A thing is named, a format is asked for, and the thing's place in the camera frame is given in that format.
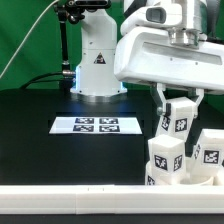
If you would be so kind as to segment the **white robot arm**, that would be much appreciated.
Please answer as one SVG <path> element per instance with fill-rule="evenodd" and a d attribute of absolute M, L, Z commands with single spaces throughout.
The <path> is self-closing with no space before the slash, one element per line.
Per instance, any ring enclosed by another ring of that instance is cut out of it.
<path fill-rule="evenodd" d="M 224 93 L 224 45 L 207 40 L 202 0 L 157 0 L 134 10 L 121 25 L 112 73 L 123 82 L 152 85 L 158 112 L 171 112 L 163 91 Z"/>

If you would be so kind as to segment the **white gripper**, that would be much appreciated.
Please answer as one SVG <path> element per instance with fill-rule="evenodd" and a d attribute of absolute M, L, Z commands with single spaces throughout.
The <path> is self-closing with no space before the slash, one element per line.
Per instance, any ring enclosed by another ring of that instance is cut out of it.
<path fill-rule="evenodd" d="M 145 5 L 125 19 L 120 31 L 114 74 L 124 82 L 155 83 L 151 95 L 159 116 L 171 115 L 166 85 L 189 88 L 193 118 L 204 90 L 224 92 L 224 45 L 207 40 L 205 4 Z"/>

